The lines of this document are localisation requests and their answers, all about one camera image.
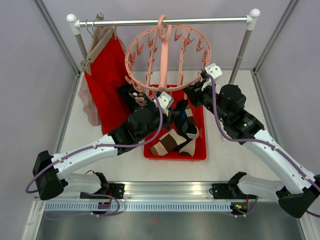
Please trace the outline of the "teal christmas sock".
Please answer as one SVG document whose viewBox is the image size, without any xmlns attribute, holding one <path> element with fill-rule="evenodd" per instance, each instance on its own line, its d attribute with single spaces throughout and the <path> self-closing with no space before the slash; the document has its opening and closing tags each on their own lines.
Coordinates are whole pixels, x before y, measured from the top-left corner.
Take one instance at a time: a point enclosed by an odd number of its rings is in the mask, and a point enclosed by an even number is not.
<svg viewBox="0 0 320 240">
<path fill-rule="evenodd" d="M 147 97 L 147 95 L 143 92 L 138 92 L 136 90 L 130 90 L 128 92 L 129 100 L 128 100 L 128 107 L 133 112 L 138 107 L 146 107 L 151 110 L 155 108 L 152 101 Z"/>
</svg>

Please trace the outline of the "black sports sock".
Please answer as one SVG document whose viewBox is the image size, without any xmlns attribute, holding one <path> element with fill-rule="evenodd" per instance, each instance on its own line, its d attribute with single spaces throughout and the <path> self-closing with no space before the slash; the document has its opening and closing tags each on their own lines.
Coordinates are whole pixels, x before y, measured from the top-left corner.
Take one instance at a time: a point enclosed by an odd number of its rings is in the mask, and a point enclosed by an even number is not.
<svg viewBox="0 0 320 240">
<path fill-rule="evenodd" d="M 198 128 L 188 100 L 177 102 L 172 111 L 172 119 L 179 135 L 191 140 L 198 137 Z"/>
<path fill-rule="evenodd" d="M 119 95 L 121 96 L 121 98 L 123 99 L 123 101 L 128 106 L 128 108 L 131 111 L 133 111 L 135 109 L 135 107 L 137 106 L 137 103 L 136 103 L 134 97 L 131 95 L 134 91 L 133 86 L 131 84 L 127 83 L 127 84 L 120 86 L 117 89 L 117 91 L 118 91 Z"/>
</svg>

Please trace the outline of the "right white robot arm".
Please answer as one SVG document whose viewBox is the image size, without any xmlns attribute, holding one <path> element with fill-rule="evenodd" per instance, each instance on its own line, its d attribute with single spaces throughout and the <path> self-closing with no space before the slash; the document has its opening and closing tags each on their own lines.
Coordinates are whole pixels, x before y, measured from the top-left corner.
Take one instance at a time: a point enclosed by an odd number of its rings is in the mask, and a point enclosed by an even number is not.
<svg viewBox="0 0 320 240">
<path fill-rule="evenodd" d="M 277 176 L 266 180 L 239 171 L 228 181 L 228 192 L 235 198 L 250 195 L 271 200 L 294 218 L 309 211 L 320 196 L 320 177 L 306 170 L 271 137 L 264 125 L 245 110 L 246 96 L 237 85 L 224 85 L 219 93 L 197 82 L 184 89 L 194 107 L 203 106 L 214 114 L 218 129 L 230 142 L 237 142 L 258 156 Z"/>
</svg>

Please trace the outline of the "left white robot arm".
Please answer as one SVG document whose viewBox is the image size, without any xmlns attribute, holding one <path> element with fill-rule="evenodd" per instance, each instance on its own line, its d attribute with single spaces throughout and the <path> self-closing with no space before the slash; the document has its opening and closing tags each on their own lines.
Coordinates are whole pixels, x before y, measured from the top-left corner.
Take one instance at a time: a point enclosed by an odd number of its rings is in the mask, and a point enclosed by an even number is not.
<svg viewBox="0 0 320 240">
<path fill-rule="evenodd" d="M 102 199 L 108 195 L 109 184 L 103 173 L 78 174 L 90 164 L 125 154 L 147 142 L 147 137 L 168 128 L 178 116 L 172 108 L 138 107 L 120 126 L 100 139 L 69 152 L 37 155 L 32 169 L 35 193 L 43 201 L 62 193 L 76 193 L 85 198 L 90 194 Z"/>
</svg>

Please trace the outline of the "pink round clip hanger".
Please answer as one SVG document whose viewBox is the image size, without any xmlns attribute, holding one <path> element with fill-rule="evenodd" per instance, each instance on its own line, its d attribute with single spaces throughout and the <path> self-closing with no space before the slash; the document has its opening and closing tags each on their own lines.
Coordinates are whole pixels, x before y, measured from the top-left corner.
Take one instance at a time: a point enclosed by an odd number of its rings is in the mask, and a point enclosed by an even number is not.
<svg viewBox="0 0 320 240">
<path fill-rule="evenodd" d="M 134 76 L 133 68 L 136 63 L 137 56 L 141 55 L 145 48 L 145 44 L 143 42 L 140 43 L 144 37 L 147 37 L 146 43 L 149 49 L 149 59 L 147 61 L 148 69 L 145 74 L 145 82 L 142 82 Z M 198 82 L 201 78 L 199 74 L 191 81 L 185 81 L 183 74 L 185 52 L 187 47 L 194 42 L 195 39 L 198 39 L 195 51 L 197 53 L 203 53 L 201 62 L 203 66 L 206 67 L 209 65 L 211 60 L 211 46 L 207 38 L 194 27 L 186 24 L 160 25 L 158 23 L 157 26 L 142 32 L 132 41 L 125 54 L 124 64 L 128 74 L 128 76 L 125 77 L 126 81 L 140 93 L 144 93 L 146 90 L 151 92 L 174 92 Z M 181 41 L 180 48 L 178 50 L 178 77 L 176 87 L 169 87 L 167 85 L 171 40 L 174 42 L 178 40 Z M 151 84 L 151 77 L 154 73 L 153 64 L 156 60 L 156 53 L 158 50 L 157 41 L 160 42 L 160 69 L 158 86 L 154 87 Z"/>
</svg>

